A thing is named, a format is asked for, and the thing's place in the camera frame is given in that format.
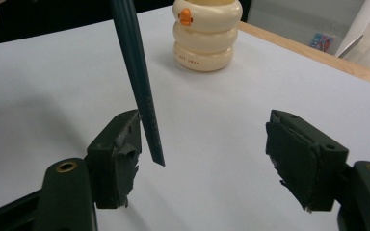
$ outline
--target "wooden table edge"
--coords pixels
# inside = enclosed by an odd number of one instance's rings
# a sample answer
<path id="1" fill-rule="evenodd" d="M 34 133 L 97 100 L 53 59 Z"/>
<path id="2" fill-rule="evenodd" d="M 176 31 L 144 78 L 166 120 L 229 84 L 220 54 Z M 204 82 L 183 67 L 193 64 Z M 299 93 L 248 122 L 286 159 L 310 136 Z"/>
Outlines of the wooden table edge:
<path id="1" fill-rule="evenodd" d="M 333 68 L 336 68 L 338 70 L 341 70 L 343 72 L 356 76 L 357 78 L 370 82 L 370 68 L 368 67 L 337 58 L 333 55 L 318 51 L 314 48 L 298 43 L 294 40 L 281 37 L 279 35 L 276 35 L 266 30 L 252 26 L 242 21 L 239 22 L 238 28 L 240 31 L 248 33 L 252 36 L 267 40 L 275 45 L 286 48 L 297 54 L 306 56 L 314 61 L 329 65 Z"/>

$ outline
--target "cream-colored cup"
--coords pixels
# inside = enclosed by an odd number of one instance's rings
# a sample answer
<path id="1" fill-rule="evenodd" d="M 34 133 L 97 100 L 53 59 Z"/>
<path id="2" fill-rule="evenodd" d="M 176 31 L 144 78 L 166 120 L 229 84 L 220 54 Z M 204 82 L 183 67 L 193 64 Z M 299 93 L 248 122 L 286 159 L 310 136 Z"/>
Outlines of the cream-colored cup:
<path id="1" fill-rule="evenodd" d="M 175 0 L 172 6 L 176 19 L 172 30 L 175 59 L 199 71 L 228 65 L 242 12 L 237 0 Z"/>

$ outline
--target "orange cartoon decoration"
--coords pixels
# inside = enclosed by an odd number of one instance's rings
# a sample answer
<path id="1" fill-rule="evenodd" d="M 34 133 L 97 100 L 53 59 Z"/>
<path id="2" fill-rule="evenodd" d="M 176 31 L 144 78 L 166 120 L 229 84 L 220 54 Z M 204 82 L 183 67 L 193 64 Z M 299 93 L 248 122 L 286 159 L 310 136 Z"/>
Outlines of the orange cartoon decoration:
<path id="1" fill-rule="evenodd" d="M 191 17 L 191 10 L 185 8 L 178 14 L 179 19 L 181 19 L 181 24 L 184 26 L 191 26 L 194 19 Z"/>

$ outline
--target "table surface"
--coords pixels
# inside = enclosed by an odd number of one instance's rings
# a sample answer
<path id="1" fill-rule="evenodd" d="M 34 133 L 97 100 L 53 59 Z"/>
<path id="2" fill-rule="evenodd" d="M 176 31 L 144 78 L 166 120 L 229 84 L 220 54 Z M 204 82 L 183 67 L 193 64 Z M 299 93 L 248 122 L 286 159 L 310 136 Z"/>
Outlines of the table surface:
<path id="1" fill-rule="evenodd" d="M 240 32 L 209 73 L 172 57 L 171 8 L 139 14 L 166 167 L 146 140 L 127 209 L 99 230 L 337 230 L 309 214 L 265 154 L 272 109 L 301 116 L 370 161 L 370 83 Z M 0 44 L 0 206 L 41 187 L 44 171 L 136 108 L 113 22 Z"/>

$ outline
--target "white table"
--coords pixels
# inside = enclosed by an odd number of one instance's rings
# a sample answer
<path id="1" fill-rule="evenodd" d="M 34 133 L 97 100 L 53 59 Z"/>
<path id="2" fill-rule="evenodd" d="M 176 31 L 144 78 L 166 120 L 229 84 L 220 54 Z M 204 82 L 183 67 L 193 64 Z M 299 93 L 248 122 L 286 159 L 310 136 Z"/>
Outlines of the white table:
<path id="1" fill-rule="evenodd" d="M 144 137 L 130 205 L 97 211 L 99 230 L 337 230 L 338 204 L 309 214 L 278 182 L 265 123 L 296 114 L 370 161 L 370 84 L 242 32 L 228 67 L 193 72 L 173 60 L 171 8 L 139 19 L 167 167 Z M 111 21 L 0 44 L 0 206 L 134 108 Z"/>

